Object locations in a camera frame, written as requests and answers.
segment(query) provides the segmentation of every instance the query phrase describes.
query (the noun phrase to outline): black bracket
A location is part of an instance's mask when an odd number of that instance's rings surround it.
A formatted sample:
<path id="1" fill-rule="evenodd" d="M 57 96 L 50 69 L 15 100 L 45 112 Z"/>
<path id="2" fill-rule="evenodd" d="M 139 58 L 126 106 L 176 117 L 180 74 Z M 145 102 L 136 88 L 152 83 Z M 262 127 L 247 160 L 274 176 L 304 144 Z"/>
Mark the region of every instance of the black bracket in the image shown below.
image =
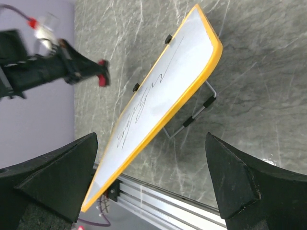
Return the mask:
<path id="1" fill-rule="evenodd" d="M 117 202 L 117 197 L 119 196 L 119 179 L 116 179 L 113 184 L 107 189 L 107 197 L 115 202 Z"/>
<path id="2" fill-rule="evenodd" d="M 132 92 L 136 92 L 140 87 L 140 84 L 139 83 L 136 83 L 132 89 Z"/>
<path id="3" fill-rule="evenodd" d="M 171 42 L 171 40 L 173 39 L 173 36 L 172 35 L 168 35 L 164 41 L 165 44 L 169 44 Z"/>
<path id="4" fill-rule="evenodd" d="M 9 96 L 10 99 L 14 98 L 14 90 L 1 67 L 0 67 L 0 89 L 2 91 L 1 94 Z"/>

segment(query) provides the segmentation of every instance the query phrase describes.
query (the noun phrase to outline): red cap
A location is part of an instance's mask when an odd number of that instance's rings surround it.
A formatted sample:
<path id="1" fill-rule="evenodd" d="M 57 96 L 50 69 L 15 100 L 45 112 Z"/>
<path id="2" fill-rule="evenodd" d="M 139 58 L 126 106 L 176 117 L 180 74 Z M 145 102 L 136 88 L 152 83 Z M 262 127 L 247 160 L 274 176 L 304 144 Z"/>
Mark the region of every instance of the red cap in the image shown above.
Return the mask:
<path id="1" fill-rule="evenodd" d="M 30 18 L 28 20 L 28 25 L 31 26 L 33 29 L 35 29 L 37 26 L 37 20 L 35 18 Z"/>
<path id="2" fill-rule="evenodd" d="M 104 60 L 100 60 L 100 61 L 98 62 L 98 64 L 101 65 L 101 66 L 103 66 L 104 63 L 105 63 Z M 106 86 L 106 79 L 105 79 L 104 75 L 103 75 L 103 74 L 99 74 L 99 75 L 97 75 L 97 77 L 99 78 L 99 83 L 98 83 L 99 87 L 104 87 L 104 86 Z"/>

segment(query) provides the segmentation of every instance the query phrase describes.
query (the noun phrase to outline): gray marble table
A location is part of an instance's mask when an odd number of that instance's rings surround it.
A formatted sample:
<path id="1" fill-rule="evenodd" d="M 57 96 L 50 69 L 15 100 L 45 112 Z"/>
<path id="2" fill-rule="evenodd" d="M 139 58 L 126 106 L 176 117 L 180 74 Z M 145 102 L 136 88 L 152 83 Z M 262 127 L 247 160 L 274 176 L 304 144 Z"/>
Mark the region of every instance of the gray marble table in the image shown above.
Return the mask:
<path id="1" fill-rule="evenodd" d="M 92 79 L 75 87 L 75 134 L 97 133 L 99 162 L 134 84 L 195 3 L 224 46 L 209 77 L 218 99 L 174 139 L 160 132 L 125 174 L 216 207 L 207 132 L 307 174 L 307 0 L 77 0 L 76 49 L 93 60 L 110 60 L 112 85 L 99 88 Z M 167 129 L 180 127 L 209 95 L 201 87 Z"/>

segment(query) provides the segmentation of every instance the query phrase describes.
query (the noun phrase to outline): whiteboard stand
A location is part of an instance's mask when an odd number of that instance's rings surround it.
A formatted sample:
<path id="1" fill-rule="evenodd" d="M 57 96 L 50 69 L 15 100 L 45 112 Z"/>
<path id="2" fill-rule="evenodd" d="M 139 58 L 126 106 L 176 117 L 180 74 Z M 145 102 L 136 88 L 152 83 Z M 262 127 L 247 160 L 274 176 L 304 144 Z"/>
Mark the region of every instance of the whiteboard stand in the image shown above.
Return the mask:
<path id="1" fill-rule="evenodd" d="M 204 104 L 202 104 L 202 108 L 200 108 L 195 114 L 193 114 L 192 116 L 190 116 L 183 124 L 182 126 L 173 134 L 170 135 L 168 133 L 168 131 L 165 129 L 165 127 L 163 127 L 163 131 L 165 132 L 166 136 L 171 139 L 174 136 L 176 136 L 178 133 L 180 133 L 184 128 L 188 127 L 193 121 L 195 121 L 196 117 L 205 109 L 208 108 L 216 99 L 217 93 L 215 91 L 215 89 L 212 87 L 212 85 L 208 82 L 205 81 L 205 84 L 209 87 L 209 89 L 213 92 L 213 95 L 207 100 L 205 101 Z"/>

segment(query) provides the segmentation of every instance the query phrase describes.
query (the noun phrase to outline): purple cable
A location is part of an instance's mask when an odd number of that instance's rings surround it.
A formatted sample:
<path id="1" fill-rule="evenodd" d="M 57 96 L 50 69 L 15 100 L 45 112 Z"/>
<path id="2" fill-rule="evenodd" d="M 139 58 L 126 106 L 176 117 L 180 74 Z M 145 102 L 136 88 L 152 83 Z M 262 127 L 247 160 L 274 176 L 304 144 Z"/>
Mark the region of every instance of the purple cable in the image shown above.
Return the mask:
<path id="1" fill-rule="evenodd" d="M 99 211 L 100 211 L 100 215 L 106 220 L 107 224 L 101 224 L 101 223 L 95 223 L 95 222 L 91 222 L 91 221 L 88 221 L 88 220 L 84 220 L 84 219 L 78 219 L 80 222 L 84 223 L 84 224 L 88 224 L 88 225 L 92 225 L 92 226 L 97 226 L 97 227 L 110 227 L 111 226 L 111 223 L 110 221 L 106 218 L 106 216 L 104 215 L 103 213 L 103 210 L 101 208 L 101 203 L 102 203 L 102 196 L 99 197 Z"/>

